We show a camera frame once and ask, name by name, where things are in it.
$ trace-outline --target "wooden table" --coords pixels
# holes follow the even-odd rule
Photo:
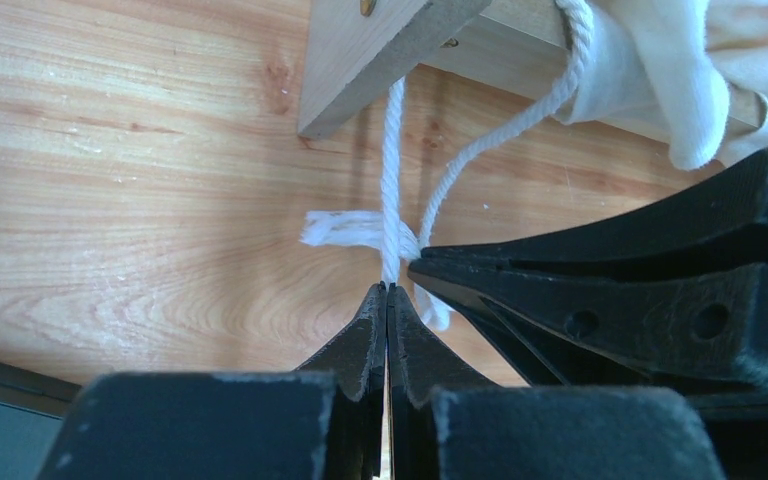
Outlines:
[[[309,209],[377,209],[383,102],[298,138],[309,0],[0,0],[0,361],[86,382],[122,369],[281,370],[352,317],[377,253],[298,242]],[[408,79],[402,213],[528,101]],[[435,244],[618,214],[717,171],[601,125],[547,121],[471,165]],[[442,334],[515,374],[462,319]]]

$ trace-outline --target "white rope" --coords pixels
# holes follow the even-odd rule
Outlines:
[[[384,141],[381,165],[381,280],[389,287],[399,281],[399,163],[402,145],[402,110],[405,102],[405,79],[390,87],[387,112],[384,115]]]
[[[593,12],[585,0],[555,0],[555,3],[565,11],[572,36],[572,52],[566,71],[555,80],[551,91],[545,97],[504,125],[474,140],[449,162],[440,183],[431,194],[418,238],[399,218],[399,150],[405,92],[404,79],[400,79],[390,88],[385,114],[381,175],[382,212],[308,212],[302,242],[312,246],[362,245],[377,248],[381,250],[382,279],[388,285],[397,282],[398,257],[406,261],[414,260],[419,258],[422,248],[431,244],[434,222],[440,206],[467,164],[481,153],[502,145],[540,123],[555,113],[575,93],[582,72],[589,64]],[[419,285],[415,285],[414,293],[422,321],[438,330],[447,329],[451,311],[448,305]]]

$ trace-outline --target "hole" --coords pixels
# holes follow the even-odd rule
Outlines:
[[[589,310],[575,312],[567,319],[564,330],[575,340],[589,336],[599,328],[599,317]]]
[[[693,335],[698,340],[711,340],[723,333],[728,323],[728,308],[720,303],[708,305],[693,319]]]

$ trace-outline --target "brass screw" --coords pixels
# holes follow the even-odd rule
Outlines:
[[[375,10],[375,0],[360,0],[360,14],[364,17],[372,15]]]

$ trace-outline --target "wooden beam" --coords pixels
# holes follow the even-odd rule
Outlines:
[[[491,0],[313,0],[299,134],[330,135],[429,58]]]
[[[566,67],[566,39],[553,0],[494,0],[457,35],[457,48],[438,49],[423,63],[527,98],[549,92]],[[763,107],[752,92],[732,89],[729,134],[757,129]],[[660,141],[657,126],[607,118],[604,123]]]

